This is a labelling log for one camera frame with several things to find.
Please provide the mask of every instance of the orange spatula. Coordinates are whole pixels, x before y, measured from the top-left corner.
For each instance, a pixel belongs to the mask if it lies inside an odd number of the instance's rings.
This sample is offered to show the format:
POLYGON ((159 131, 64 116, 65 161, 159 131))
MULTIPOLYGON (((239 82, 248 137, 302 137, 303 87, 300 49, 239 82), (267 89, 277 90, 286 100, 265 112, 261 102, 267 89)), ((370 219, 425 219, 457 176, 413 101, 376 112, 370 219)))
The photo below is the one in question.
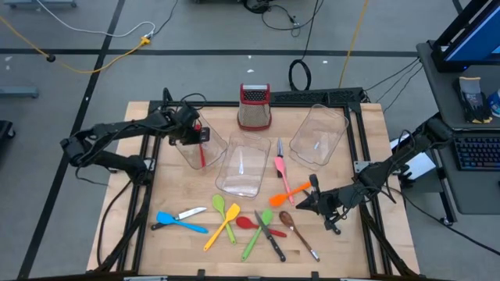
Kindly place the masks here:
POLYGON ((292 190, 290 193, 287 194, 276 194, 269 198, 269 203, 273 207, 279 207, 281 204, 283 204, 289 196, 293 196, 294 194, 297 194, 298 192, 301 192, 302 190, 306 190, 311 187, 311 183, 307 182, 302 184, 299 188, 295 188, 292 190))

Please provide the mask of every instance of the desk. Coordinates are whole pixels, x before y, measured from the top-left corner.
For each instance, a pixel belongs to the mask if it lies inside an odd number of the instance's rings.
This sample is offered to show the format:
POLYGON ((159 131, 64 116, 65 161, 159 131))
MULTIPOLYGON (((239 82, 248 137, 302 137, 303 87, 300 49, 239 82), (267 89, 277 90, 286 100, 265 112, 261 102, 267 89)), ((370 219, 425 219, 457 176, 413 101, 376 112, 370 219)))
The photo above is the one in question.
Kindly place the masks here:
MULTIPOLYGON (((476 133, 477 136, 498 137, 500 131, 500 118, 494 117, 488 124, 472 124, 465 121, 462 106, 457 93, 452 87, 452 82, 459 76, 480 76, 481 90, 492 94, 500 87, 498 77, 500 66, 471 66, 463 73, 439 73, 430 54, 432 49, 428 43, 418 44, 416 49, 420 61, 427 75, 430 89, 441 114, 441 118, 456 133, 466 133, 468 130, 490 130, 488 133, 476 133)), ((451 207, 450 197, 446 185, 450 187, 458 211, 464 215, 497 215, 500 214, 500 176, 496 172, 471 172, 457 169, 452 147, 434 151, 437 167, 442 167, 446 181, 441 181, 443 191, 441 200, 449 222, 455 222, 456 217, 451 207)))
MULTIPOLYGON (((129 103, 125 119, 144 118, 148 112, 148 106, 148 102, 129 103)), ((214 130, 228 141, 230 133, 239 130, 235 120, 237 110, 238 108, 235 107, 205 107, 202 114, 214 130)), ((273 108, 272 111, 273 123, 271 127, 257 133, 263 137, 268 137, 272 141, 259 195, 256 199, 249 200, 223 194, 226 205, 238 203, 241 206, 241 215, 251 218, 253 218, 254 209, 262 211, 264 208, 268 208, 268 198, 284 190, 281 179, 276 177, 273 164, 273 157, 277 153, 278 137, 281 137, 284 142, 284 160, 287 163, 290 185, 296 187, 304 183, 308 179, 308 175, 312 173, 312 171, 300 166, 288 157, 288 142, 294 136, 309 109, 273 108)), ((373 160, 384 160, 391 155, 391 149, 381 107, 378 104, 363 104, 362 113, 371 157, 373 160)), ((357 129, 355 119, 352 122, 357 129)), ((359 144, 357 130, 354 130, 354 132, 356 143, 359 144)), ((330 162, 317 172, 323 190, 344 186, 352 182, 352 160, 347 139, 345 133, 331 156, 330 162)), ((117 153, 120 155, 139 154, 140 146, 140 137, 121 140, 118 144, 117 153)), ((227 233, 223 231, 210 250, 204 252, 202 250, 203 245, 221 223, 220 214, 213 209, 211 199, 214 194, 222 194, 215 186, 215 178, 218 175, 219 168, 220 165, 208 172, 193 170, 177 149, 168 145, 167 139, 163 141, 163 145, 159 149, 139 274, 195 276, 199 269, 204 269, 207 276, 310 277, 311 272, 315 271, 320 273, 320 277, 325 278, 346 276, 361 278, 370 276, 362 225, 357 208, 349 213, 347 220, 338 223, 338 227, 342 231, 340 236, 333 234, 331 231, 326 231, 323 220, 312 212, 296 210, 289 203, 273 209, 272 228, 289 234, 288 238, 277 238, 278 244, 287 257, 285 263, 279 261, 270 243, 266 241, 263 235, 258 239, 248 260, 241 262, 241 253, 252 238, 254 231, 239 229, 234 222, 231 223, 231 226, 237 244, 230 244, 227 233), (204 226, 209 230, 208 235, 195 233, 179 226, 167 226, 156 231, 149 229, 150 225, 156 223, 155 215, 157 211, 177 214, 198 206, 205 206, 208 210, 185 221, 204 226), (311 244, 312 248, 318 251, 321 262, 315 262, 300 240, 281 224, 277 214, 282 210, 291 213, 302 235, 311 244)), ((124 173, 111 175, 102 213, 127 181, 128 178, 124 173)), ((394 177, 390 179, 390 183, 392 187, 399 188, 394 177)), ((103 235, 103 257, 114 248, 116 242, 122 236, 129 198, 130 189, 113 205, 108 215, 103 235)), ((304 198, 304 194, 297 194, 295 200, 300 202, 304 198)), ((379 198, 386 237, 407 265, 413 271, 418 272, 415 250, 402 197, 395 194, 395 199, 398 202, 396 205, 384 196, 379 196, 379 198)), ((88 269, 97 267, 95 258, 97 235, 98 233, 96 233, 94 246, 88 261, 88 269)), ((129 249, 132 249, 132 251, 129 251, 130 253, 133 252, 134 246, 135 242, 131 242, 129 249)), ((373 248, 376 252, 379 250, 378 245, 373 248)), ((132 263, 131 256, 132 254, 127 256, 126 269, 129 269, 132 263)), ((379 254, 377 254, 376 258, 380 261, 379 254)), ((377 262, 377 267, 378 272, 383 272, 380 262, 377 262)))

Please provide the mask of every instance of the knife blade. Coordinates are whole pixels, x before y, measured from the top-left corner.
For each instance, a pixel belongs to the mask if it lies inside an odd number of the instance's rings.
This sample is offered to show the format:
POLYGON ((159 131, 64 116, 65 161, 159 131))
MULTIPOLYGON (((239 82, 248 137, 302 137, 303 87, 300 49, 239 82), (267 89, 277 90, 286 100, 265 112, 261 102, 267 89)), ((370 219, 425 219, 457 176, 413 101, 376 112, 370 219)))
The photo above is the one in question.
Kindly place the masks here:
POLYGON ((269 240, 271 242, 271 245, 273 245, 273 249, 274 249, 274 251, 276 251, 276 253, 280 257, 280 260, 282 262, 285 262, 287 260, 287 258, 284 256, 284 254, 281 251, 280 247, 278 246, 278 244, 274 240, 274 238, 271 235, 271 233, 270 233, 269 229, 267 228, 266 224, 260 218, 260 215, 259 215, 259 213, 257 211, 254 211, 254 213, 255 213, 255 218, 257 219, 257 222, 259 223, 259 226, 262 228, 262 231, 266 235, 267 240, 269 240))
MULTIPOLYGON (((197 207, 197 208, 193 208, 193 209, 191 209, 191 210, 187 210, 187 211, 185 211, 185 212, 181 212, 179 215, 176 215, 176 216, 174 217, 174 219, 175 219, 175 220, 177 220, 177 221, 178 221, 178 220, 182 220, 182 219, 186 219, 186 218, 187 218, 187 217, 189 217, 189 216, 196 215, 196 214, 198 214, 198 213, 200 213, 200 212, 203 212, 203 211, 205 211, 205 210, 206 210, 206 208, 205 208, 205 207, 197 207)), ((154 224, 154 225, 152 225, 152 226, 151 226, 151 230, 157 230, 157 229, 160 229, 160 228, 162 228, 162 227, 164 227, 164 226, 167 226, 167 225, 166 225, 166 224, 162 224, 162 223, 158 222, 158 223, 156 223, 156 224, 154 224)))
MULTIPOLYGON (((281 137, 278 137, 278 157, 283 158, 283 142, 281 141, 281 137)), ((283 175, 280 171, 278 172, 278 178, 282 178, 283 175)))

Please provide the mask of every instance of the wooden table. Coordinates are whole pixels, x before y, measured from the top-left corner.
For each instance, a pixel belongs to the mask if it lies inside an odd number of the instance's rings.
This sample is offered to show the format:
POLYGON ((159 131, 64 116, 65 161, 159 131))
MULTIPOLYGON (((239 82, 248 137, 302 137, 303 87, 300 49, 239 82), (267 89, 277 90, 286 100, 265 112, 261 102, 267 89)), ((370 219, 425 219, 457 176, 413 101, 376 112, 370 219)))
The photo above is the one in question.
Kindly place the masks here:
MULTIPOLYGON (((237 108, 231 107, 204 108, 202 114, 216 132, 223 139, 229 141, 230 133, 239 130, 235 119, 237 110, 237 108)), ((148 102, 131 102, 128 105, 125 120, 144 118, 147 111, 148 102)), ((311 276, 312 271, 317 271, 320 273, 320 277, 369 277, 363 231, 357 208, 348 214, 348 219, 341 220, 337 224, 342 231, 341 235, 326 231, 321 217, 313 212, 297 210, 289 202, 280 208, 275 208, 271 226, 288 234, 287 238, 276 238, 287 257, 285 263, 279 261, 269 241, 262 234, 248 260, 241 262, 241 254, 252 238, 254 230, 240 229, 235 222, 231 223, 231 227, 237 239, 236 245, 230 243, 227 232, 224 230, 209 251, 203 251, 206 241, 222 222, 220 214, 212 206, 214 194, 222 194, 226 199, 226 206, 231 203, 239 204, 241 215, 246 215, 255 221, 254 210, 261 212, 264 208, 268 208, 269 197, 284 191, 282 180, 277 178, 273 164, 273 158, 277 154, 278 137, 281 137, 284 142, 284 160, 287 163, 288 182, 292 188, 298 187, 308 180, 309 174, 313 171, 304 168, 288 157, 290 151, 288 143, 308 111, 308 108, 273 108, 272 126, 268 130, 257 133, 260 136, 268 137, 272 145, 260 193, 253 200, 223 194, 215 185, 220 164, 208 172, 193 170, 180 152, 175 147, 169 146, 168 140, 165 139, 160 148, 155 172, 148 228, 145 234, 139 273, 144 275, 194 276, 198 269, 204 269, 207 276, 308 277, 311 276), (198 206, 204 206, 208 209, 201 214, 185 219, 185 222, 204 226, 209 230, 209 234, 196 233, 180 226, 167 226, 156 231, 149 229, 150 225, 156 223, 155 217, 158 211, 177 214, 198 206), (304 238, 318 252, 321 262, 316 262, 300 240, 281 223, 277 214, 282 210, 290 212, 304 238)), ((371 158, 373 161, 385 160, 391 155, 391 149, 381 107, 378 104, 363 104, 362 113, 371 158)), ((352 118, 352 122, 357 152, 359 158, 362 159, 355 118, 352 118)), ((118 144, 117 154, 139 154, 140 144, 141 137, 121 140, 118 144)), ((351 161, 348 138, 344 134, 329 163, 316 172, 322 190, 350 184, 353 176, 351 161)), ((125 173, 111 175, 102 213, 127 181, 125 173)), ((395 178, 390 179, 390 185, 399 188, 395 178)), ((114 248, 122 236, 130 200, 130 189, 114 204, 105 221, 102 257, 105 257, 114 248)), ((394 196, 398 202, 396 205, 385 196, 379 196, 385 233, 387 239, 407 265, 413 271, 418 272, 403 200, 399 194, 394 196)), ((296 202, 300 202, 304 198, 304 194, 295 195, 296 202)), ((98 232, 96 232, 94 246, 87 265, 88 269, 97 267, 97 234, 98 232)), ((134 243, 131 242, 129 246, 129 249, 132 250, 127 256, 126 269, 130 268, 131 265, 134 243)), ((374 237, 373 248, 376 252, 378 272, 383 272, 380 248, 374 237)))

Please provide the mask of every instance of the clear plastic cup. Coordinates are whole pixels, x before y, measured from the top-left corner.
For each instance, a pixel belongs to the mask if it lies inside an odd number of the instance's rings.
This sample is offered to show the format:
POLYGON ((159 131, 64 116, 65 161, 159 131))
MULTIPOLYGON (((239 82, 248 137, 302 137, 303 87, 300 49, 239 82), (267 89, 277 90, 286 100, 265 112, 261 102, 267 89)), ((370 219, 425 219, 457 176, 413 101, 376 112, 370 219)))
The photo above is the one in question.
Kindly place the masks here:
POLYGON ((290 157, 312 170, 330 161, 349 121, 323 105, 313 105, 290 141, 290 157))
POLYGON ((195 125, 196 127, 209 127, 210 139, 202 144, 182 145, 176 143, 177 150, 184 156, 187 163, 193 169, 206 169, 217 160, 221 159, 227 149, 227 142, 210 126, 209 122, 198 112, 200 117, 195 125))
POLYGON ((230 135, 226 157, 216 179, 217 188, 240 197, 259 193, 271 141, 253 133, 230 135))

